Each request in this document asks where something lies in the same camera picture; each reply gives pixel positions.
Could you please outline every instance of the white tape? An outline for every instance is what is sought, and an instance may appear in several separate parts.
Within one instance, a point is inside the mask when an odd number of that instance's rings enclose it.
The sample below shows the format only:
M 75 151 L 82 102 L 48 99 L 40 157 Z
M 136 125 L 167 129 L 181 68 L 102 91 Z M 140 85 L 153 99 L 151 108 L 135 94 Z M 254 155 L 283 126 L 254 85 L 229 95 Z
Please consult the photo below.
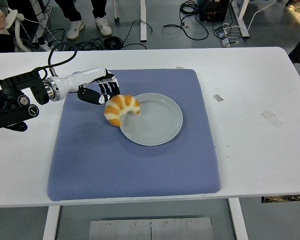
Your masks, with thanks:
M 277 128 L 283 125 L 283 123 L 277 119 L 276 115 L 268 110 L 265 110 L 263 113 L 261 113 L 261 115 Z
M 218 102 L 223 101 L 223 98 L 219 96 L 219 94 L 213 96 Z

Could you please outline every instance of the ceramic plate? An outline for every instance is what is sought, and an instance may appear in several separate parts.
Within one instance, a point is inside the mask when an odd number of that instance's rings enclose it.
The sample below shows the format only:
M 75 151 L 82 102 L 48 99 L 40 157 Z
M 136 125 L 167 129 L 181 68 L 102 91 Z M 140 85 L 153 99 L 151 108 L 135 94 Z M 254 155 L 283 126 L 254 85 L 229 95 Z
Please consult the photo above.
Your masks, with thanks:
M 140 145 L 156 146 L 178 134 L 183 116 L 175 101 L 159 93 L 143 93 L 134 98 L 140 104 L 140 113 L 128 112 L 121 117 L 120 128 L 128 139 Z

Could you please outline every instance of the croissant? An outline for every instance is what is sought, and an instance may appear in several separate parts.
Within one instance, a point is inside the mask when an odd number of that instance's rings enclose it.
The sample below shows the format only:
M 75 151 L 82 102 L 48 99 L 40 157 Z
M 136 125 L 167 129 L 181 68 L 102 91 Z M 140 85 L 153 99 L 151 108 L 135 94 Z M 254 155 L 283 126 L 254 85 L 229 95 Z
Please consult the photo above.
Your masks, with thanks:
M 115 95 L 106 102 L 104 116 L 111 124 L 120 127 L 120 117 L 130 111 L 135 114 L 140 113 L 138 100 L 131 95 Z

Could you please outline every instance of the robotic arm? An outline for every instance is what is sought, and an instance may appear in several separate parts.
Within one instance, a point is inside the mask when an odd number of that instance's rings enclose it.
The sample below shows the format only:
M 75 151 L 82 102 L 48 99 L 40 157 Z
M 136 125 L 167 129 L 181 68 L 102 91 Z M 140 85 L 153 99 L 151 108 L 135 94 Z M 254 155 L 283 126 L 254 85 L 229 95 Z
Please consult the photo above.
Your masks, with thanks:
M 100 91 L 86 88 L 96 82 Z M 22 92 L 30 88 L 35 100 L 44 105 L 51 101 L 60 101 L 68 93 L 77 93 L 78 98 L 92 104 L 104 104 L 114 95 L 120 94 L 118 81 L 105 68 L 97 67 L 76 72 L 66 78 L 54 75 L 41 79 L 36 68 L 30 72 L 0 80 L 0 128 L 24 132 L 25 120 L 38 116 L 39 108 L 30 104 L 29 98 Z

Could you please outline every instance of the black box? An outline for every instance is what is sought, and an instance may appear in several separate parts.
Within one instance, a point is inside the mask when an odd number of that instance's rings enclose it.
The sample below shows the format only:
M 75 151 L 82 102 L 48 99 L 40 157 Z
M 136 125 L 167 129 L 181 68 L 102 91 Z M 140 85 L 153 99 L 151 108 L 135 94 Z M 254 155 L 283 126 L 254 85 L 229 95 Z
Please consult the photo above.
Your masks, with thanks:
M 198 0 L 200 21 L 223 22 L 230 0 Z

